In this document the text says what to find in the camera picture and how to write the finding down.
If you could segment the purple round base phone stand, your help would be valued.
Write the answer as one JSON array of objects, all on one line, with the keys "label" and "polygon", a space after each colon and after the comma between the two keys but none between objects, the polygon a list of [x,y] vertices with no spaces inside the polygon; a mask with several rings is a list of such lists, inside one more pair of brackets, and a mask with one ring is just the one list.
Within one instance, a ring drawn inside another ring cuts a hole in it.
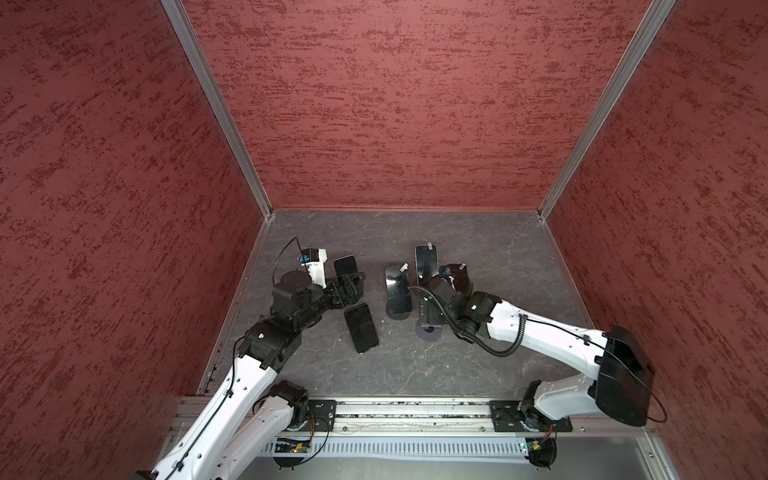
[{"label": "purple round base phone stand", "polygon": [[443,333],[444,319],[442,311],[434,301],[424,297],[419,299],[416,334],[427,342],[436,342]]}]

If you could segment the black phone with white tag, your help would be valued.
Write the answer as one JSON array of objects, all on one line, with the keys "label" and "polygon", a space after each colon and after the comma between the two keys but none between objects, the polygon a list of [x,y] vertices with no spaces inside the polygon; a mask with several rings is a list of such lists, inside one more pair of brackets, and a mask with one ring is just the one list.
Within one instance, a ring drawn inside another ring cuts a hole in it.
[{"label": "black phone with white tag", "polygon": [[438,275],[438,250],[432,242],[415,247],[415,265],[419,285],[426,285]]}]

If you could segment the maroon edged reflective phone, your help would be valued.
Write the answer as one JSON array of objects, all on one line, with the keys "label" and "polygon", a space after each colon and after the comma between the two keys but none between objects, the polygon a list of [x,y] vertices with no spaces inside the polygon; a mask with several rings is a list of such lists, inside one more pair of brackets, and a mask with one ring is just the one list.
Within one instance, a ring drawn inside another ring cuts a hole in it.
[{"label": "maroon edged reflective phone", "polygon": [[449,278],[452,288],[461,295],[470,296],[473,284],[469,278],[468,267],[465,263],[448,264],[444,274]]}]

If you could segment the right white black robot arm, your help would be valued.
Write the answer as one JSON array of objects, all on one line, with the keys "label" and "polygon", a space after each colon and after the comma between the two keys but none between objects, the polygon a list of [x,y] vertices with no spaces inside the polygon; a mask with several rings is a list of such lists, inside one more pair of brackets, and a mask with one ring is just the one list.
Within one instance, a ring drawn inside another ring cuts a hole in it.
[{"label": "right white black robot arm", "polygon": [[454,335],[486,353],[506,358],[528,349],[575,370],[555,381],[535,380],[514,419],[528,431],[545,431],[573,416],[603,414],[630,427],[652,421],[655,369],[627,329],[605,332],[543,317],[486,292],[457,289],[436,276],[410,291],[433,304]]}]

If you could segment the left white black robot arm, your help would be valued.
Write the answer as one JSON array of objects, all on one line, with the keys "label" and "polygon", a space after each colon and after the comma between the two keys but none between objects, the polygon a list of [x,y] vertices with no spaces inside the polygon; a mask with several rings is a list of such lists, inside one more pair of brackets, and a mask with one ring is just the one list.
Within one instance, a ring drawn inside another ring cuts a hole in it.
[{"label": "left white black robot arm", "polygon": [[272,306],[244,335],[217,392],[173,449],[136,479],[237,479],[287,428],[308,419],[305,389],[278,373],[301,344],[303,331],[329,310],[358,303],[362,272],[339,274],[326,285],[296,270],[272,289]]}]

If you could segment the dark round centre stand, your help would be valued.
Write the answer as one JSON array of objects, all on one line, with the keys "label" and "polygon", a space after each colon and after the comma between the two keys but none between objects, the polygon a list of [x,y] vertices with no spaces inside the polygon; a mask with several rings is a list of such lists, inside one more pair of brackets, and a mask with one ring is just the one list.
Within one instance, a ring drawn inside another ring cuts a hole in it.
[{"label": "dark round centre stand", "polygon": [[413,311],[412,301],[399,302],[395,300],[388,300],[385,306],[386,315],[396,321],[406,320],[411,316]]}]

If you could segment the reflective phone on centre stand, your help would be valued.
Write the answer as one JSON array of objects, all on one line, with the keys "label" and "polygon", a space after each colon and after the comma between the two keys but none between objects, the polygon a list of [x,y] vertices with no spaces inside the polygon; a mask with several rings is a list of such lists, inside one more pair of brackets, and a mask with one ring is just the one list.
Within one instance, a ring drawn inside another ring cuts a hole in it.
[{"label": "reflective phone on centre stand", "polygon": [[407,263],[401,266],[390,266],[385,269],[385,284],[387,301],[399,302],[412,301],[410,286],[409,266]]}]

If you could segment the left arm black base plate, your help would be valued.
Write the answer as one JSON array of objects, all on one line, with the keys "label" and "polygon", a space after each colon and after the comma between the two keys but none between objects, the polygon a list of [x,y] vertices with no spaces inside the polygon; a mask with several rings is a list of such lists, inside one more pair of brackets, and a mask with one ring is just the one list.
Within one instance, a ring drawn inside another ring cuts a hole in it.
[{"label": "left arm black base plate", "polygon": [[288,432],[329,432],[334,429],[338,402],[331,399],[303,400],[293,406]]}]

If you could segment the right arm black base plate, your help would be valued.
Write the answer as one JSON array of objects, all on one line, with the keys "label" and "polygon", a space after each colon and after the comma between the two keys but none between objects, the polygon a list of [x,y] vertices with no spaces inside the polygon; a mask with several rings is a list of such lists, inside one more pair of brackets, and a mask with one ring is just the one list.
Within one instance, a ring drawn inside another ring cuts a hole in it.
[{"label": "right arm black base plate", "polygon": [[570,433],[573,425],[569,417],[551,420],[532,406],[521,407],[520,401],[492,400],[490,418],[497,433]]}]

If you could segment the left aluminium corner post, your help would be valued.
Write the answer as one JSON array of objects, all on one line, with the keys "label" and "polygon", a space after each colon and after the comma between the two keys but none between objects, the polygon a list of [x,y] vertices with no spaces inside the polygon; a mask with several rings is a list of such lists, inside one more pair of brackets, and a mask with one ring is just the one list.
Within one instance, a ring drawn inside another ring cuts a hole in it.
[{"label": "left aluminium corner post", "polygon": [[267,222],[273,217],[273,207],[254,166],[244,140],[236,126],[232,113],[205,57],[203,48],[194,32],[188,13],[179,0],[162,0],[161,4],[184,53],[205,94],[213,114],[227,140],[246,183]]}]

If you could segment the aluminium corner post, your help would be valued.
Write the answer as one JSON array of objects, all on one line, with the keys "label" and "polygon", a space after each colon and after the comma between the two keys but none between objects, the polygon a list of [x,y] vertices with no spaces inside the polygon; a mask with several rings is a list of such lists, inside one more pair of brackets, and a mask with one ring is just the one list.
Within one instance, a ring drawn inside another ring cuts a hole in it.
[{"label": "aluminium corner post", "polygon": [[675,0],[650,2],[560,173],[538,209],[538,217],[542,223],[551,215],[675,4]]},{"label": "aluminium corner post", "polygon": [[254,166],[244,140],[236,126],[232,113],[205,57],[203,48],[194,32],[188,13],[179,0],[162,0],[161,4],[184,53],[205,94],[213,114],[227,140],[246,183],[267,222],[273,217],[273,207]]}]

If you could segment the right aluminium corner post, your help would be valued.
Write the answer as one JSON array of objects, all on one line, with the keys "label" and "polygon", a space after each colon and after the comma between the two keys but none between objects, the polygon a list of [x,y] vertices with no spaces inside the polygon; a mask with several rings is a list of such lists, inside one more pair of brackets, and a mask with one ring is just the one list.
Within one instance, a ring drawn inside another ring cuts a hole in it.
[{"label": "right aluminium corner post", "polygon": [[538,209],[538,217],[542,223],[551,215],[675,4],[675,0],[650,2],[560,173]]}]

